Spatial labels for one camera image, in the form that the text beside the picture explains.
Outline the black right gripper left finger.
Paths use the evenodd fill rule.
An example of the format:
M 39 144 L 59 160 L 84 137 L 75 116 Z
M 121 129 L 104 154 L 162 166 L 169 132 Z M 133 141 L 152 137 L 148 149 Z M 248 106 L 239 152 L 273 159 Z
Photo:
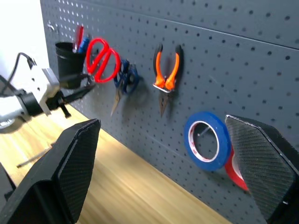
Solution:
M 101 121 L 62 131 L 0 211 L 2 224 L 75 224 L 90 186 Z

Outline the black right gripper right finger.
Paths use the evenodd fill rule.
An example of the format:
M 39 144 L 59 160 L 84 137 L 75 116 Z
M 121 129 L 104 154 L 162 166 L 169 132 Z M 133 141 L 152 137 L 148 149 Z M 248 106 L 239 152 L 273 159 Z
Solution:
M 241 175 L 268 224 L 299 222 L 299 153 L 273 126 L 227 115 Z

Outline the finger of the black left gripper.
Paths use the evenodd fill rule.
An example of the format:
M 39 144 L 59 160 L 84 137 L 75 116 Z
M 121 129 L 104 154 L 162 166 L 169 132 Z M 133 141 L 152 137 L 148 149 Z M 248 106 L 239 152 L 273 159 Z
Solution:
M 80 87 L 81 81 L 88 77 L 88 74 L 67 75 L 59 78 L 60 87 Z
M 94 87 L 95 87 L 95 84 L 90 84 L 90 85 L 86 85 L 84 87 L 80 87 L 79 89 L 76 89 L 72 94 L 63 96 L 63 103 L 70 104 L 78 99 L 82 99 Z

